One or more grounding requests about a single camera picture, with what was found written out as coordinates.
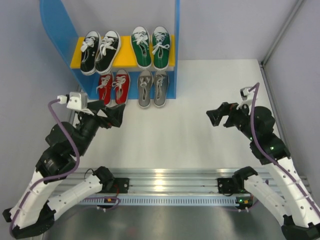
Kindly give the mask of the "red canvas sneaker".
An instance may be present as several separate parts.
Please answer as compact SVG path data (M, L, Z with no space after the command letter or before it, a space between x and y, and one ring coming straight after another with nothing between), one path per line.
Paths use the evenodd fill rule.
M106 75L101 75L99 77L98 86L96 87L96 93L99 96L99 100L103 101L105 106L108 106L111 103L113 78L111 72L108 72Z
M116 72L115 80L112 82L112 87L115 90L115 103L117 105L127 102L130 84L131 79L129 73L124 69L119 69Z

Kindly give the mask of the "grey canvas sneaker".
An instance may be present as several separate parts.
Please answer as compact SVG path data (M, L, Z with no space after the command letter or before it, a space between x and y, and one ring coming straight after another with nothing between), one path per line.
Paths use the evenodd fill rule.
M138 104L146 109L151 104L150 92L153 85L153 75L149 70L143 70L137 79Z
M153 102L157 108L162 108L167 100L167 92L170 84L169 75L165 70L156 71L153 83L155 88Z

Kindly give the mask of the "black canvas sneaker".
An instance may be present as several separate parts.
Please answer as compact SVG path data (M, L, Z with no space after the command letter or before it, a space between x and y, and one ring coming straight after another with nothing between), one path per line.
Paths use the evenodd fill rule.
M95 58L95 71L100 75L106 75L112 68L113 62L122 46L120 35L109 30L101 40L97 56Z
M90 31L84 38L80 47L81 61L80 70L85 76L95 73L95 60L101 44L101 36L97 31Z

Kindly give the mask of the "green canvas sneaker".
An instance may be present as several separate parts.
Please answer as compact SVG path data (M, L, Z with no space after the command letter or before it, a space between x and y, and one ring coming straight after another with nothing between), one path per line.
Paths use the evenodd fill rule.
M137 66L141 69L147 69L152 65L150 55L150 35L146 28L137 26L131 36L130 43L135 55Z
M153 66L157 71L163 71L169 66L171 36L163 26L157 26L152 33Z

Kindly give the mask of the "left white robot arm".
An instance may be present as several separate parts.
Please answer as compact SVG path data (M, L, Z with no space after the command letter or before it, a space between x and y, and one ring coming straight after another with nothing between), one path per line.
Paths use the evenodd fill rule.
M93 194L97 193L103 199L113 194L115 177L107 167L100 166L81 183L52 196L63 180L78 169L80 157L87 151L98 129L121 126L126 105L107 107L101 100L90 102L76 111L79 122L73 126L60 121L52 107L56 103L67 104L67 101L58 98L47 105L56 121L45 139L49 147L36 163L21 199L2 213L15 240L42 235L61 215Z

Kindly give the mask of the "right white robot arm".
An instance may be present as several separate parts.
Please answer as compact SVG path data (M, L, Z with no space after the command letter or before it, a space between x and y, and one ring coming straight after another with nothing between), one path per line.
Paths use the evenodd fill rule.
M252 167L234 172L233 192L238 198L254 195L273 215L287 240L318 240L320 238L320 208L315 204L299 177L290 152L274 133L275 119L264 106L256 106L251 115L248 105L223 102L217 109L206 111L216 127L224 116L224 127L235 127L250 140L252 154L268 170L276 182L276 193Z

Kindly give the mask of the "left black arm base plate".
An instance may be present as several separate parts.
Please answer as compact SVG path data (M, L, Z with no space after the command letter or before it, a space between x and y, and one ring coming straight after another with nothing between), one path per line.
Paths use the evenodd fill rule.
M117 177L114 179L114 182L111 188L106 192L110 194L127 194L129 191L129 187L130 187L129 178Z

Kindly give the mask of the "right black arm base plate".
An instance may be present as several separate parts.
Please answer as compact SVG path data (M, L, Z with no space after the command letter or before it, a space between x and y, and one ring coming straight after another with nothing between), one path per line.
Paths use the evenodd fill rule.
M230 197L234 194L247 193L241 185L232 178L218 178L217 179L218 193Z

